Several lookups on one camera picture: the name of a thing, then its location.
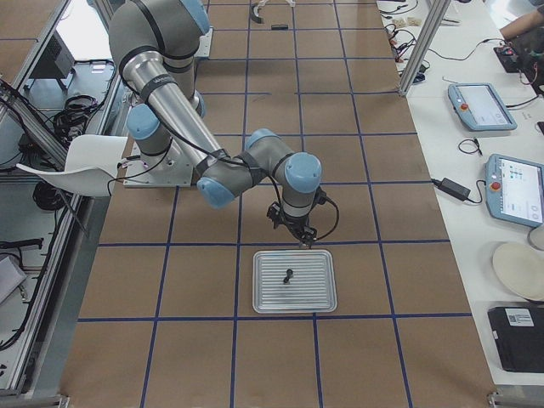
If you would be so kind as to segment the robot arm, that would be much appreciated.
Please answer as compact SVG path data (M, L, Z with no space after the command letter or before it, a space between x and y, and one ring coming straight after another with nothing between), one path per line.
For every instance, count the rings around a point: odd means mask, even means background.
M127 1L111 18L110 51L122 80L180 140L199 175L197 188L210 206L225 207L269 177L281 186L282 196L269 207L268 218L310 246L319 237L309 214L326 200L319 159L293 151L266 128L255 131L245 149L232 157L197 111L194 55L209 30L199 1Z

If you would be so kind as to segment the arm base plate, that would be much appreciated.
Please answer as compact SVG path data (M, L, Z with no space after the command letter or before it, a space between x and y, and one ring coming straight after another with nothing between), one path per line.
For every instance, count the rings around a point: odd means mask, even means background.
M133 156L138 160L126 162L125 179L127 188L189 188L193 179L193 166L178 143L172 140L169 151L158 156L147 156L134 142Z
M213 41L213 27L211 26L209 31L200 37L199 48L195 53L195 57L199 59L208 59L211 53Z

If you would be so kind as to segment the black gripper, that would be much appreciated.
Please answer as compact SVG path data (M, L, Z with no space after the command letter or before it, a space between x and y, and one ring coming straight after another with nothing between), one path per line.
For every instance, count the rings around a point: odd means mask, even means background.
M300 247L312 247L317 241L317 229L309 225L309 217L292 217L285 213L279 202L269 206L267 218L272 222L274 230L281 225L285 226Z

